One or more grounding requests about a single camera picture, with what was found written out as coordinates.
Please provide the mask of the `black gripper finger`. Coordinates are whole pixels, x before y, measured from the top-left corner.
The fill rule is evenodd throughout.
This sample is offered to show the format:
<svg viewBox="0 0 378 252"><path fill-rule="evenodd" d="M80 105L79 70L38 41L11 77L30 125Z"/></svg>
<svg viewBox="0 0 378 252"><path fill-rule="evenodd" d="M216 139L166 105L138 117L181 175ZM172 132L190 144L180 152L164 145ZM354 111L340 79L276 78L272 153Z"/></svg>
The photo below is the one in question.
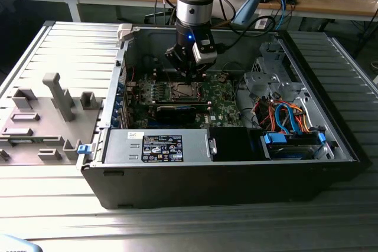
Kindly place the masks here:
<svg viewBox="0 0 378 252"><path fill-rule="evenodd" d="M217 56L215 57L209 57L209 58L196 58L196 74L195 74L195 80L196 81L202 81L203 74L216 63Z"/></svg>
<svg viewBox="0 0 378 252"><path fill-rule="evenodd" d="M186 83L192 82L191 61L185 47L175 45L168 48L165 52L165 58L184 77Z"/></svg>

